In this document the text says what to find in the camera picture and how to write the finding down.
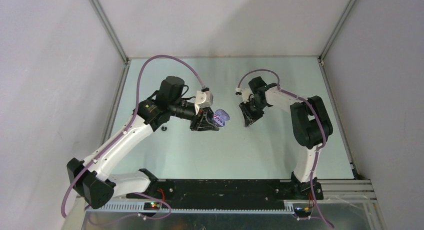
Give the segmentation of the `purple earbud charging case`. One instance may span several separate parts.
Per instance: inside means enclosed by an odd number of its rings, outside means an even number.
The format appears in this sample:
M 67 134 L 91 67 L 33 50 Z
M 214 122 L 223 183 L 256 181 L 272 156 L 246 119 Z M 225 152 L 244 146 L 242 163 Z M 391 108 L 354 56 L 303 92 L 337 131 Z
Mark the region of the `purple earbud charging case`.
M 214 119 L 214 115 L 218 115 L 220 117 L 220 119 Z M 217 127 L 224 127 L 226 125 L 226 122 L 228 122 L 230 120 L 230 116 L 229 114 L 223 110 L 223 109 L 217 109 L 214 114 L 213 114 L 213 122 Z M 225 125 L 222 125 L 220 120 L 224 120 L 225 121 Z

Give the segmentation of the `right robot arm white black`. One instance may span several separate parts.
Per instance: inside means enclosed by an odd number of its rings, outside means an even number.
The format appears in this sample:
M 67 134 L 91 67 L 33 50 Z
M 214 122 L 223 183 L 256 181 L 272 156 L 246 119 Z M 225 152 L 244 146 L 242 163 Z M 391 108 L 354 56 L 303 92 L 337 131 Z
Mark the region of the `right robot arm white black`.
M 293 135 L 302 147 L 291 173 L 290 190 L 295 198 L 305 198 L 316 182 L 315 169 L 320 150 L 333 133 L 333 125 L 322 98 L 300 97 L 282 89 L 278 83 L 267 84 L 261 77 L 251 79 L 247 88 L 238 85 L 235 93 L 242 97 L 239 107 L 245 127 L 261 119 L 266 107 L 278 107 L 290 113 Z

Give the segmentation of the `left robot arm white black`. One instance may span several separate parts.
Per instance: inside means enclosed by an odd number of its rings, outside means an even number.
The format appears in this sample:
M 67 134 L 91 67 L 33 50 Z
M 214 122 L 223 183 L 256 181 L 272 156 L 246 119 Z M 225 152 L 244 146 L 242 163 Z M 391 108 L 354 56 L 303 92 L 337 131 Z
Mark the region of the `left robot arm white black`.
M 158 184 L 146 173 L 112 174 L 116 165 L 142 140 L 152 135 L 171 117 L 188 120 L 191 131 L 219 131 L 228 117 L 211 109 L 213 96 L 208 89 L 197 91 L 195 102 L 183 98 L 186 84 L 176 76 L 166 77 L 149 98 L 138 103 L 128 122 L 100 148 L 78 160 L 71 159 L 67 172 L 72 188 L 93 209 L 103 207 L 116 196 L 140 192 L 156 196 Z

